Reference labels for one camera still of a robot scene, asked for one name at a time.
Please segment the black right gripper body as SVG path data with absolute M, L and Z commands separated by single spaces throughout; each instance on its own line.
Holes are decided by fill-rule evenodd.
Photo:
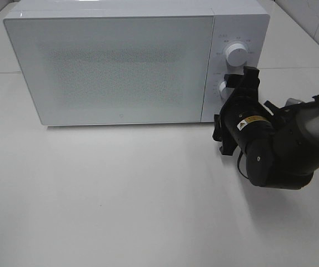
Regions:
M 247 156 L 273 156 L 275 130 L 258 93 L 244 93 L 242 88 L 226 88 L 226 93 L 220 113 L 214 116 L 213 139 L 221 143 L 221 154 L 232 156 L 239 147 Z

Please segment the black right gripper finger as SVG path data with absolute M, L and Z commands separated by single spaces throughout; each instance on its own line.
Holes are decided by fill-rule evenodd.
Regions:
M 244 93 L 258 93 L 260 85 L 259 69 L 250 66 L 244 66 L 241 88 Z
M 244 78 L 244 75 L 239 75 L 234 73 L 224 75 L 226 88 L 233 88 L 233 89 L 241 88 L 243 78 Z

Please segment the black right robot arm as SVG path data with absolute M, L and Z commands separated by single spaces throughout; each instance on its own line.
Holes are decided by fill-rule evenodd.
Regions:
M 240 149 L 246 158 L 243 175 L 251 184 L 301 189 L 319 168 L 319 95 L 311 102 L 289 99 L 283 107 L 260 103 L 258 75 L 254 67 L 225 75 L 231 93 L 214 116 L 212 137 L 225 156 Z

